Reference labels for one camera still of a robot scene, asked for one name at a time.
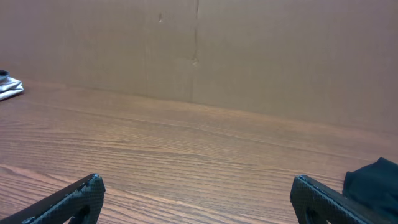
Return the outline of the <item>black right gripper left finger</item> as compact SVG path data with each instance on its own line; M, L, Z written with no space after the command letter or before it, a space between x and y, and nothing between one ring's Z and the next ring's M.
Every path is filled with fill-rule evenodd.
M96 224L106 191L103 179L90 174L1 220L1 224Z

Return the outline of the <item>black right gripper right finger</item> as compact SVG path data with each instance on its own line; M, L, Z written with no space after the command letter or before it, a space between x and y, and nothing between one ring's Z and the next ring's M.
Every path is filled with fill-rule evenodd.
M290 202L300 224L392 223L307 175L294 178Z

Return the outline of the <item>black polo shirt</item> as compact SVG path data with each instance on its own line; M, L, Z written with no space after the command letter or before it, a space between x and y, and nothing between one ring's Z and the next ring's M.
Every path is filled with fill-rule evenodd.
M381 157L347 172L343 195L397 223L397 164Z

